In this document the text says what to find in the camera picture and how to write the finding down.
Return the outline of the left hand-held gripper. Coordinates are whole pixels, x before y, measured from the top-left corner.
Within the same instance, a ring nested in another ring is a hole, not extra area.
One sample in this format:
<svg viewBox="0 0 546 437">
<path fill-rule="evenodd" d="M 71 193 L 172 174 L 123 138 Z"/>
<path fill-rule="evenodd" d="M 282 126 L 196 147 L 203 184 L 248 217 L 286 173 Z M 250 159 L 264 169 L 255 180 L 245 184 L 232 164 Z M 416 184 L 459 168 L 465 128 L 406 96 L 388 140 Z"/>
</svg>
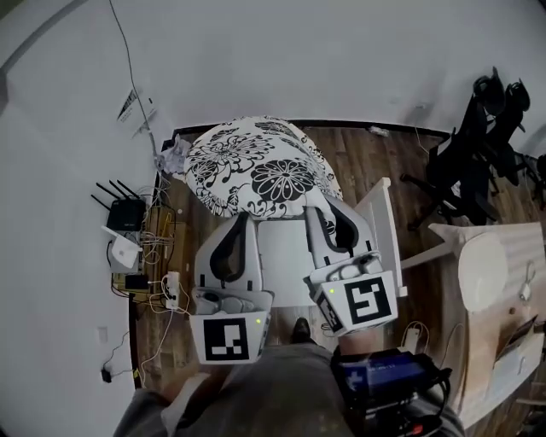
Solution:
<svg viewBox="0 0 546 437">
<path fill-rule="evenodd" d="M 195 257 L 195 314 L 189 317 L 201 364 L 252 364 L 264 349 L 274 295 L 263 289 L 257 225 L 248 213 L 222 223 Z"/>
</svg>

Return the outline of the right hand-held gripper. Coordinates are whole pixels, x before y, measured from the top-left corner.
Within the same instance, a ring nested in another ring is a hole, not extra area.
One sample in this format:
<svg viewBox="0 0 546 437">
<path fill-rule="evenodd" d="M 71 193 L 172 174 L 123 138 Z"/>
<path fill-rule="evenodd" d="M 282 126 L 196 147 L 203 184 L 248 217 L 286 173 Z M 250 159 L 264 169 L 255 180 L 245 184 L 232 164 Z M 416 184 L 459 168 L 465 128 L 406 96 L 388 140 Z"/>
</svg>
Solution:
<svg viewBox="0 0 546 437">
<path fill-rule="evenodd" d="M 315 207 L 306 207 L 304 212 L 316 268 L 305 278 L 311 299 L 336 337 L 395 320 L 393 272 L 383 269 L 380 254 L 373 251 L 368 221 L 343 201 L 332 196 L 325 199 L 335 222 L 326 220 Z"/>
</svg>

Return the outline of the white wooden chair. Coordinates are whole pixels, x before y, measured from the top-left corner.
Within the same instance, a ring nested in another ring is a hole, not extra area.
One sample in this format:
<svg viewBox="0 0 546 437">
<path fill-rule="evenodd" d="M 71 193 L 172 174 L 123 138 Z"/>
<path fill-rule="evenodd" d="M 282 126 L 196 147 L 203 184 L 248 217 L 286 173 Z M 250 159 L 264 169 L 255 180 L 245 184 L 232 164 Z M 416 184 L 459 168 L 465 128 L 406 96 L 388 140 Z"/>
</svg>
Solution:
<svg viewBox="0 0 546 437">
<path fill-rule="evenodd" d="M 381 178 L 354 207 L 369 223 L 375 248 L 386 271 L 392 271 L 396 296 L 403 298 L 408 289 L 403 284 L 398 239 L 389 196 L 391 180 Z M 258 229 L 258 250 L 262 263 L 264 288 L 273 292 L 273 306 L 314 306 L 304 278 L 315 269 L 308 250 L 305 221 L 261 221 Z"/>
</svg>

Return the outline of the floral black and white cushion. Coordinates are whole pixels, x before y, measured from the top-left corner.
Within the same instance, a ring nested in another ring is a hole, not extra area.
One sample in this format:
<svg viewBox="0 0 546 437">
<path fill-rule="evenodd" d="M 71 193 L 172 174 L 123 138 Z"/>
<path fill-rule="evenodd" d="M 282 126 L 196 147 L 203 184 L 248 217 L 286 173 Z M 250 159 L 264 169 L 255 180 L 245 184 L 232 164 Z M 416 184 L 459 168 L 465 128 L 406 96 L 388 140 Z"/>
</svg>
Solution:
<svg viewBox="0 0 546 437">
<path fill-rule="evenodd" d="M 270 116 L 233 119 L 198 137 L 178 175 L 214 215 L 257 220 L 297 217 L 307 207 L 336 219 L 342 191 L 331 165 L 302 130 Z"/>
</svg>

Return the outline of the person's left forearm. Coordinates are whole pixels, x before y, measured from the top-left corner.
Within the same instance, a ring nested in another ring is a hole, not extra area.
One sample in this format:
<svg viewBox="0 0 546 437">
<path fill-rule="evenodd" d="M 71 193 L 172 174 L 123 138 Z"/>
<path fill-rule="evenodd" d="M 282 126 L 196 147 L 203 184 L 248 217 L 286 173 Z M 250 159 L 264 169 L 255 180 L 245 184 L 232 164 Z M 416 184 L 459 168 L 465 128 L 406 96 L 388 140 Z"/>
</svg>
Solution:
<svg viewBox="0 0 546 437">
<path fill-rule="evenodd" d="M 167 401 L 173 402 L 189 379 L 200 373 L 208 375 L 206 383 L 212 382 L 222 385 L 230 370 L 231 368 L 226 365 L 205 365 L 194 361 L 175 371 L 174 377 L 163 387 L 161 396 Z"/>
</svg>

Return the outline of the person's right forearm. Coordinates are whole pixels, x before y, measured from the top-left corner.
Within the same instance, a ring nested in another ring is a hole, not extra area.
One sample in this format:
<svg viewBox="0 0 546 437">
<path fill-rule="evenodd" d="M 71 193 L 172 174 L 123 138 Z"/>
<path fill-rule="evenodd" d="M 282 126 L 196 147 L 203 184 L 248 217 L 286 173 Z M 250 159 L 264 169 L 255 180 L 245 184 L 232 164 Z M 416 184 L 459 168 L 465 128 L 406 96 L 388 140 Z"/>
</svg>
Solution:
<svg viewBox="0 0 546 437">
<path fill-rule="evenodd" d="M 338 338 L 341 355 L 370 354 L 382 351 L 384 347 L 384 329 L 381 326 L 353 331 Z"/>
</svg>

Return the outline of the cardboard box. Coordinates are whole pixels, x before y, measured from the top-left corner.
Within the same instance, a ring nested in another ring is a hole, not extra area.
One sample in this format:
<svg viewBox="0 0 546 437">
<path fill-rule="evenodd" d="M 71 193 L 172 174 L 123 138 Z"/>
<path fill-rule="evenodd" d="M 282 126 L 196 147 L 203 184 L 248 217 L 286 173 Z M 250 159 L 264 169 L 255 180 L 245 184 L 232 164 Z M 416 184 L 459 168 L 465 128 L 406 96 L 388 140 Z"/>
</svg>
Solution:
<svg viewBox="0 0 546 437">
<path fill-rule="evenodd" d="M 135 265 L 125 268 L 113 258 L 113 242 L 107 245 L 107 262 L 111 267 L 112 293 L 118 297 L 132 299 L 137 304 L 149 305 L 155 312 L 184 312 L 183 304 L 189 297 L 183 289 L 183 241 L 186 225 L 174 221 L 167 216 L 160 221 L 156 230 L 141 232 L 123 232 L 121 235 L 137 242 L 142 248 Z M 163 278 L 168 271 L 180 273 L 179 308 L 172 311 L 166 308 L 166 298 L 163 294 Z M 125 290 L 125 275 L 143 274 L 148 276 L 149 291 L 147 293 L 130 292 Z"/>
</svg>

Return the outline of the white power strip with plugs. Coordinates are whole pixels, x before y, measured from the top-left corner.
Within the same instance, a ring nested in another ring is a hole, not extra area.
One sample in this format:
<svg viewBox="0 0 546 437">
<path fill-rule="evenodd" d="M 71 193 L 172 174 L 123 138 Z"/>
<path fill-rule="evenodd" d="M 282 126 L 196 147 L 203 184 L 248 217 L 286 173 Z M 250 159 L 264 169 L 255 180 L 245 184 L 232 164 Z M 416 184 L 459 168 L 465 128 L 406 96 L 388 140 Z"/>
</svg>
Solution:
<svg viewBox="0 0 546 437">
<path fill-rule="evenodd" d="M 166 298 L 165 306 L 167 309 L 177 311 L 180 298 L 180 273 L 178 271 L 168 271 L 164 276 L 163 294 Z"/>
</svg>

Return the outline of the white wooden table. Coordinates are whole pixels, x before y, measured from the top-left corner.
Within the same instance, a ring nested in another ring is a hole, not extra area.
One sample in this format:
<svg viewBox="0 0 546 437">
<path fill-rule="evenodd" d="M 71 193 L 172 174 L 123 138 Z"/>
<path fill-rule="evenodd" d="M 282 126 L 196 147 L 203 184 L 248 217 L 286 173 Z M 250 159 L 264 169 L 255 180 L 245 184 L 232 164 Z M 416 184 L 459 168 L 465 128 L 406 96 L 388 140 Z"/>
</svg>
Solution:
<svg viewBox="0 0 546 437">
<path fill-rule="evenodd" d="M 455 408 L 456 396 L 464 383 L 468 361 L 468 312 L 462 302 L 457 277 L 458 250 L 454 239 L 454 230 L 457 227 L 459 226 L 430 224 L 430 231 L 439 236 L 442 242 L 404 260 L 402 269 L 409 273 L 415 273 L 418 265 L 429 265 L 434 260 L 439 261 L 442 304 L 439 306 L 437 314 L 442 318 L 442 326 L 439 329 L 441 343 L 438 358 L 443 365 L 453 369 L 455 379 L 453 409 L 458 413 Z"/>
</svg>

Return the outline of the small black box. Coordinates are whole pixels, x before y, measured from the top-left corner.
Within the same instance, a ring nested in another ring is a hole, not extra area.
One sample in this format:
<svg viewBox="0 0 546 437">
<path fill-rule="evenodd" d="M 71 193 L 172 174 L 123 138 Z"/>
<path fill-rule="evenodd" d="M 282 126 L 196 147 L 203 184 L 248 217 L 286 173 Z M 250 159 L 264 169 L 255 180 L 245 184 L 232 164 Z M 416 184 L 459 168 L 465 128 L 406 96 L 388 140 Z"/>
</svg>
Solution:
<svg viewBox="0 0 546 437">
<path fill-rule="evenodd" d="M 138 293 L 147 293 L 150 286 L 148 276 L 143 274 L 125 275 L 124 285 L 125 290 Z"/>
</svg>

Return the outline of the person's black shoe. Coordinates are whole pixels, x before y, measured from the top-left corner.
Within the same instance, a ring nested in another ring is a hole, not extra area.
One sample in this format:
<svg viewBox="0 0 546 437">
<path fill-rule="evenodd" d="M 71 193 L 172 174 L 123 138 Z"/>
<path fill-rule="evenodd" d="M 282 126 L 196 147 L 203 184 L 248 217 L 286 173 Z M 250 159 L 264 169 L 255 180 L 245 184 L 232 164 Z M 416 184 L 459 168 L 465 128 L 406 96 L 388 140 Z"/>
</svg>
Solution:
<svg viewBox="0 0 546 437">
<path fill-rule="evenodd" d="M 306 318 L 298 318 L 293 326 L 291 334 L 292 344 L 313 343 L 311 328 Z"/>
</svg>

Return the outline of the white router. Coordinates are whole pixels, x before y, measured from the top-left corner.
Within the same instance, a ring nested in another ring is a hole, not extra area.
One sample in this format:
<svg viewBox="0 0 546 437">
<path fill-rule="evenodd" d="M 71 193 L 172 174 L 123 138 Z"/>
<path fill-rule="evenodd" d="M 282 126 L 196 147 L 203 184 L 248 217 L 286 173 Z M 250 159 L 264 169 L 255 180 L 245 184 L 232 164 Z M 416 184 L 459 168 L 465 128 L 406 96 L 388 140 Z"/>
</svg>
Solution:
<svg viewBox="0 0 546 437">
<path fill-rule="evenodd" d="M 105 225 L 102 225 L 101 229 L 114 237 L 112 246 L 113 258 L 125 268 L 133 267 L 137 262 L 139 254 L 142 252 L 139 244 Z"/>
</svg>

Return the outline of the black router with antennas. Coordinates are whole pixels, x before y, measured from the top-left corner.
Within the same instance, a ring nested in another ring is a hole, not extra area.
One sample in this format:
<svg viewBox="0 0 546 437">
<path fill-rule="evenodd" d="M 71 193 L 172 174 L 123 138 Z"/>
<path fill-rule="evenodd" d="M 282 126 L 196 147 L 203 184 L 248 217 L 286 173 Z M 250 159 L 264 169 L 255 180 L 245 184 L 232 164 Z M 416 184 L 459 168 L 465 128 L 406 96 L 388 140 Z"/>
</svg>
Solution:
<svg viewBox="0 0 546 437">
<path fill-rule="evenodd" d="M 113 197 L 109 205 L 97 196 L 91 196 L 107 210 L 106 226 L 114 231 L 140 231 L 147 209 L 146 201 L 120 180 L 108 182 L 116 190 L 115 193 L 99 183 L 96 183 L 96 187 Z"/>
</svg>

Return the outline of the crumpled white paper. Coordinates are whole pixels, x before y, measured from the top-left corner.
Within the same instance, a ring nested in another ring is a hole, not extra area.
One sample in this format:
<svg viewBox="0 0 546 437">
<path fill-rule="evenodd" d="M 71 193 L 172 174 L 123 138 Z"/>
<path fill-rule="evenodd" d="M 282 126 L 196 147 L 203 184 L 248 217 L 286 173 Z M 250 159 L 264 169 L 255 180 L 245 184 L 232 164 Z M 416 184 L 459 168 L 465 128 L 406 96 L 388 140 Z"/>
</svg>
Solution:
<svg viewBox="0 0 546 437">
<path fill-rule="evenodd" d="M 162 170 L 169 174 L 182 174 L 191 143 L 175 136 L 173 145 L 160 153 Z"/>
</svg>

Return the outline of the white power adapter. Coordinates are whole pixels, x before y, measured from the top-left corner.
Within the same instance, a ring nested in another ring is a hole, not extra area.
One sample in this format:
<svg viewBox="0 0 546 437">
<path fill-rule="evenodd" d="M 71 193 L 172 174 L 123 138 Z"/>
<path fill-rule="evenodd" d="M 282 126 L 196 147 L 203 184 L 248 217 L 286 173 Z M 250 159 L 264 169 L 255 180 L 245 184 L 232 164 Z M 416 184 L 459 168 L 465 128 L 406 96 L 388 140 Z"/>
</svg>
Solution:
<svg viewBox="0 0 546 437">
<path fill-rule="evenodd" d="M 420 321 L 413 321 L 404 330 L 401 346 L 411 353 L 426 353 L 429 341 L 428 327 Z"/>
</svg>

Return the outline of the person's gray shirt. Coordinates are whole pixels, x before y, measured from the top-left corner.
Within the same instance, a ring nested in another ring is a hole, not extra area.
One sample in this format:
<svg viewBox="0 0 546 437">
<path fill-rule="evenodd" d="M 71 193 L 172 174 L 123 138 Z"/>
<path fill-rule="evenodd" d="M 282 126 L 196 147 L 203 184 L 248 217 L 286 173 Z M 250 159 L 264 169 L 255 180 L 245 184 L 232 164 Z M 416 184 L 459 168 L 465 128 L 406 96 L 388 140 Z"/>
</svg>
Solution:
<svg viewBox="0 0 546 437">
<path fill-rule="evenodd" d="M 385 426 L 350 417 L 330 369 L 332 354 L 312 343 L 268 347 L 236 366 L 222 385 L 204 381 L 173 437 L 393 437 Z M 134 394 L 113 437 L 167 437 L 171 402 L 150 389 Z"/>
</svg>

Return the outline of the white round plate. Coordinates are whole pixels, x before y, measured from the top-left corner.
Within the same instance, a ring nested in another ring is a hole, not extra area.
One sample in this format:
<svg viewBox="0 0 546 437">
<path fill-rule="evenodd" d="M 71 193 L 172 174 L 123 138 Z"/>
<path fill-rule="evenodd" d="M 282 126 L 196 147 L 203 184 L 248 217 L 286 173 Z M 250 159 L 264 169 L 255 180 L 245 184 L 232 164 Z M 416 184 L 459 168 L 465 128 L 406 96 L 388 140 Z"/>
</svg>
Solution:
<svg viewBox="0 0 546 437">
<path fill-rule="evenodd" d="M 508 260 L 497 234 L 482 233 L 462 246 L 457 277 L 468 312 L 482 312 L 500 299 L 508 278 Z"/>
</svg>

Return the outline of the person's white sleeve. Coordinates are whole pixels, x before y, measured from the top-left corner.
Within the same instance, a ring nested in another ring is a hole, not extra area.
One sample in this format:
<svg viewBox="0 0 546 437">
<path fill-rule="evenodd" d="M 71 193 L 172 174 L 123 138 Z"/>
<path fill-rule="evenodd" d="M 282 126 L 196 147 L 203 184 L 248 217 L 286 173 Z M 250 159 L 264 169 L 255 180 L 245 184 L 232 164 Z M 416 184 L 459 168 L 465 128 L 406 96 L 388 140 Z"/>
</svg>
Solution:
<svg viewBox="0 0 546 437">
<path fill-rule="evenodd" d="M 161 421 L 166 429 L 167 437 L 173 437 L 176 433 L 177 425 L 183 413 L 191 400 L 193 394 L 197 391 L 200 385 L 210 377 L 209 373 L 198 372 L 191 376 L 182 386 L 180 392 L 161 412 Z"/>
</svg>

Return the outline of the checked tablecloth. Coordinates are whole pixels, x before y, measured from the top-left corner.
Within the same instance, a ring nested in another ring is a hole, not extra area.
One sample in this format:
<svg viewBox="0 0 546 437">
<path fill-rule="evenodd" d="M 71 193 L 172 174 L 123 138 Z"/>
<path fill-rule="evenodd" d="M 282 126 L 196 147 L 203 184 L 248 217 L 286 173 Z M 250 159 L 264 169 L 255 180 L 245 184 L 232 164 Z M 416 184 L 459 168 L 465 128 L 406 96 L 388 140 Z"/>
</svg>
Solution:
<svg viewBox="0 0 546 437">
<path fill-rule="evenodd" d="M 495 304 L 482 312 L 467 311 L 468 361 L 455 406 L 462 424 L 467 428 L 492 412 L 509 396 L 492 397 L 488 394 L 488 388 L 494 363 L 510 337 L 535 315 L 537 322 L 546 321 L 546 253 L 540 223 L 457 227 L 454 239 L 458 259 L 462 246 L 472 237 L 485 232 L 493 232 L 500 238 L 507 255 L 508 278 Z M 536 276 L 531 283 L 531 298 L 524 302 L 519 294 L 529 260 L 534 261 Z"/>
</svg>

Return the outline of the silver laptop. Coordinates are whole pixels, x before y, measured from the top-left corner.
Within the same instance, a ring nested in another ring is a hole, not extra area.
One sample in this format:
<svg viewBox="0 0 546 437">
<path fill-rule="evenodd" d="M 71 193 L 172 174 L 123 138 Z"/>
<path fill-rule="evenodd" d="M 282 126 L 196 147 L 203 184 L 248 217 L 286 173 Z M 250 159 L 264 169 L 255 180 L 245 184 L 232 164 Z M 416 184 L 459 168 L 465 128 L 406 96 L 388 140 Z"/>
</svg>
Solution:
<svg viewBox="0 0 546 437">
<path fill-rule="evenodd" d="M 510 337 L 494 363 L 488 394 L 504 398 L 516 390 L 541 361 L 544 333 L 535 331 L 537 315 Z"/>
</svg>

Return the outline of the white wall vent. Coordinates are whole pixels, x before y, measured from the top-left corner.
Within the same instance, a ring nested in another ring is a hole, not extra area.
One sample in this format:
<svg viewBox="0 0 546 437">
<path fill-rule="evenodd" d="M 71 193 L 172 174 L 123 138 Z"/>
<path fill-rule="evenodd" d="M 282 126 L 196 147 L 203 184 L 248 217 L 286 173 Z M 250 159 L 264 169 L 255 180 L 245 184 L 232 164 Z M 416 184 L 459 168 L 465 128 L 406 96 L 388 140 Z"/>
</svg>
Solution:
<svg viewBox="0 0 546 437">
<path fill-rule="evenodd" d="M 130 137 L 134 137 L 146 121 L 154 116 L 156 105 L 153 98 L 142 88 L 131 90 L 123 102 L 116 122 L 121 131 Z"/>
</svg>

